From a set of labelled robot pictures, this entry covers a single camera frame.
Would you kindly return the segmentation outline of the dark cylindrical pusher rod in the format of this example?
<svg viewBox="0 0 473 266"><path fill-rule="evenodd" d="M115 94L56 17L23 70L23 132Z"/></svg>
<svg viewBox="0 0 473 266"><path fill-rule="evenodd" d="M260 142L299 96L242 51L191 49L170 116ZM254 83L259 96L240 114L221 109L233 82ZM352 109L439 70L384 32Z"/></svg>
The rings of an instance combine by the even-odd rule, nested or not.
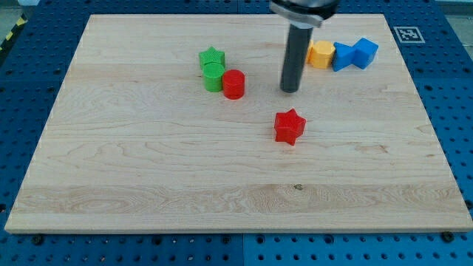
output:
<svg viewBox="0 0 473 266"><path fill-rule="evenodd" d="M299 90L313 28L289 26L280 89L286 93Z"/></svg>

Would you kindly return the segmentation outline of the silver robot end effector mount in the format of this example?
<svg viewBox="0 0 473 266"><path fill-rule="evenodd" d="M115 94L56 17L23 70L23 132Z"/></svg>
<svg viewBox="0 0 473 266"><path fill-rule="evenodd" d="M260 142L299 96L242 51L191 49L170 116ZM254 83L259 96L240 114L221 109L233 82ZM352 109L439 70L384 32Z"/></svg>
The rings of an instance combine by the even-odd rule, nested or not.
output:
<svg viewBox="0 0 473 266"><path fill-rule="evenodd" d="M339 0L270 0L270 10L298 28L320 27L334 16Z"/></svg>

